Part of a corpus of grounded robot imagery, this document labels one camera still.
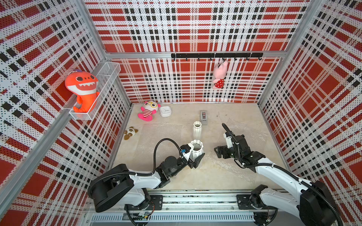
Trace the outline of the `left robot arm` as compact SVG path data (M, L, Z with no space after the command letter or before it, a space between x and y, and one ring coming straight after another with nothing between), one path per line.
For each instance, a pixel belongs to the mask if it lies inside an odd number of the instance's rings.
M205 153L203 143L193 140L188 144L176 146L179 157L167 157L159 166L154 165L151 172L129 170L120 164L94 179L87 194L93 200L95 211L104 212L115 205L131 205L143 210L152 202L148 189L163 188L185 167L199 167Z

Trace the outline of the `pink striped plush doll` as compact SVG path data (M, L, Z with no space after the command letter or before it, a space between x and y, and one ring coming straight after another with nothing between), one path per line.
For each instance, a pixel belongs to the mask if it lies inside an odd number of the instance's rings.
M153 115L157 113L160 104L153 101L146 101L144 105L141 107L141 113L138 114L138 117L143 121L152 121Z

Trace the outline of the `small white ribbed vase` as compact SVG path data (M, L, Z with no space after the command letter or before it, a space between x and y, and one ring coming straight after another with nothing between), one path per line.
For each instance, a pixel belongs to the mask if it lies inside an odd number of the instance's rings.
M200 140L201 134L202 134L202 123L199 121L196 121L193 123L193 139Z

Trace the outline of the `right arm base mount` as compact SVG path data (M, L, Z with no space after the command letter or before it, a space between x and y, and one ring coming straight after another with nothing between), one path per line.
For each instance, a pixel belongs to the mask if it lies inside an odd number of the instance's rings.
M266 206L262 204L254 204L251 194L236 195L237 205L239 210L263 210L263 211L275 211L276 208L272 206Z

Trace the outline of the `brown white plush dog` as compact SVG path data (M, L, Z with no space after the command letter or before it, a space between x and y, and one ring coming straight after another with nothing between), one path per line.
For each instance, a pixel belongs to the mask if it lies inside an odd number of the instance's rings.
M123 133L123 139L124 140L128 140L131 137L135 136L136 133L138 133L138 129L134 128L133 126L129 127L128 129L126 129Z

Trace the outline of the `large white ribbed vase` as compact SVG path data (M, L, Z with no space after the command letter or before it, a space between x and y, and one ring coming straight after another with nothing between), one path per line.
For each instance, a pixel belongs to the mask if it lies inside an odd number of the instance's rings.
M198 157L200 157L202 154L204 154L203 143L200 140L193 140L193 141L191 141L190 144L193 146L191 154L190 154L190 159L192 161L196 161L196 159Z

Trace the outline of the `pink pig plush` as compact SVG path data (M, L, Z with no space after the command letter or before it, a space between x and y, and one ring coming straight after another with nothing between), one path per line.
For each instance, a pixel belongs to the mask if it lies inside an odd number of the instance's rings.
M228 70L228 61L224 60L214 68L213 89L222 89L225 83L225 77Z

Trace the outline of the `aluminium front rail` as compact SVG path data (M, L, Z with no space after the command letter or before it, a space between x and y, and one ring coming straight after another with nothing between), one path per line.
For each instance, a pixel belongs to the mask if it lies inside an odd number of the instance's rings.
M150 195L162 195L159 211L126 211L116 205L97 213L92 202L86 204L81 226L137 225L255 225L259 219L270 220L271 226L301 226L302 221L285 211L239 210L236 195L249 190L153 190Z

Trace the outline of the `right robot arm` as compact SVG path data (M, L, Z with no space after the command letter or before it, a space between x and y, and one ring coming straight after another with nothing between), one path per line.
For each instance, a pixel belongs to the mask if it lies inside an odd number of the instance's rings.
M232 158L238 167L260 174L285 190L282 193L266 185L259 185L250 193L251 207L256 210L273 207L276 211L285 211L298 217L306 226L344 224L331 192L324 183L311 182L276 165L264 154L252 151L243 135L236 136L225 123L222 127L225 129L226 145L214 148L217 157Z

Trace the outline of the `white alarm clock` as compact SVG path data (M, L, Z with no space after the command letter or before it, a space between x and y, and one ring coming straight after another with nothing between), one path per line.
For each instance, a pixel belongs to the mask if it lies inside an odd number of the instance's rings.
M170 117L172 115L172 109L168 105L161 106L159 112L162 117Z

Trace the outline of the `orange shark plush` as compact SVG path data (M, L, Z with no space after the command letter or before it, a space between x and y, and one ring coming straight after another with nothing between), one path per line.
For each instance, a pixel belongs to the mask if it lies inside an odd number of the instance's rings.
M68 74L65 86L77 96L77 104L81 105L79 108L74 106L74 112L87 113L94 109L96 99L100 94L97 91L98 84L99 80L89 72L74 70Z

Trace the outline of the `black hook rail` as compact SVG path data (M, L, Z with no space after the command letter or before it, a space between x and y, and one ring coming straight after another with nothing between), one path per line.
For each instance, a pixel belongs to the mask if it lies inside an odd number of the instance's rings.
M249 60L250 58L257 58L260 59L264 55L263 52L261 53L252 53L252 52L246 52L246 53L172 53L171 58L172 59L191 59L191 58L245 58Z

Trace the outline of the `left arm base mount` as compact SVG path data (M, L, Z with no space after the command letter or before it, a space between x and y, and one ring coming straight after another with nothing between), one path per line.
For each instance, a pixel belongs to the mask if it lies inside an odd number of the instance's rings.
M163 207L163 198L162 195L151 195L137 206L131 204L127 204L126 206L130 211L159 211L162 210Z

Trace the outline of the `clear acrylic wall shelf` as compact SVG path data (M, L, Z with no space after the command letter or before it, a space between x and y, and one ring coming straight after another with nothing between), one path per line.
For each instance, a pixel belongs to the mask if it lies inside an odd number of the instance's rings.
M74 120L91 121L103 108L124 102L117 78L121 67L115 62L103 62L91 73L74 70L65 80L66 88L76 95L70 109Z

